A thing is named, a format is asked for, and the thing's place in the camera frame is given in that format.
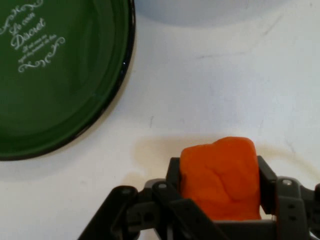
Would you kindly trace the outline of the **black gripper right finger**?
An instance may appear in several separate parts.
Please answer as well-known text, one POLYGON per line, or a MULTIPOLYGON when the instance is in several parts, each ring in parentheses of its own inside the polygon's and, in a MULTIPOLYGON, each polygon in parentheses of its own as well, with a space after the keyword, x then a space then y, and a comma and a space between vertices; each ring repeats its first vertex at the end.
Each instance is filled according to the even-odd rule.
POLYGON ((260 205, 272 215, 277 240, 320 238, 320 185, 304 187, 297 179, 277 176, 262 156, 259 167, 260 205))

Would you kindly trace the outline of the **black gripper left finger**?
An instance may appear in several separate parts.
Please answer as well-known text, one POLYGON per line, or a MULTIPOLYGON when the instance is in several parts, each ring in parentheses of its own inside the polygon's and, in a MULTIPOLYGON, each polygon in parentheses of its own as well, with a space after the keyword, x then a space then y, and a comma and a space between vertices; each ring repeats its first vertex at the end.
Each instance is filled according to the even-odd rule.
POLYGON ((226 235, 190 199, 180 194, 180 158, 170 159, 166 177, 142 191, 121 185, 111 190, 80 240, 136 240, 153 229, 161 240, 224 240, 226 235))

